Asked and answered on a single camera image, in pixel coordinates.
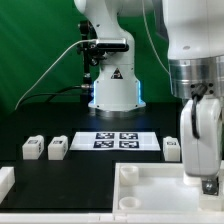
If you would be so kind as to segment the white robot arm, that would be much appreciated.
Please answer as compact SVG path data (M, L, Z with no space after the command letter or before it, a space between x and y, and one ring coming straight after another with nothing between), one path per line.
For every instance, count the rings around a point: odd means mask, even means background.
M202 180L208 195L219 193L224 98L224 0L74 0L96 31L100 55L90 110L105 117L145 106L133 71L134 39L119 16L155 10L168 34L171 92L185 99L180 117L184 171Z

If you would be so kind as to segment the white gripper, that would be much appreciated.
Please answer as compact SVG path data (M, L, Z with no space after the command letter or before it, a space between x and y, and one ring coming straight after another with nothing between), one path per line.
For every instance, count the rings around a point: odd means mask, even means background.
M192 100L187 102L180 118L184 170L189 176L213 177L218 174L222 160L221 102L219 99L204 97L197 104L198 139L192 134L192 104ZM202 191L204 194L217 196L219 192L218 178L203 179Z

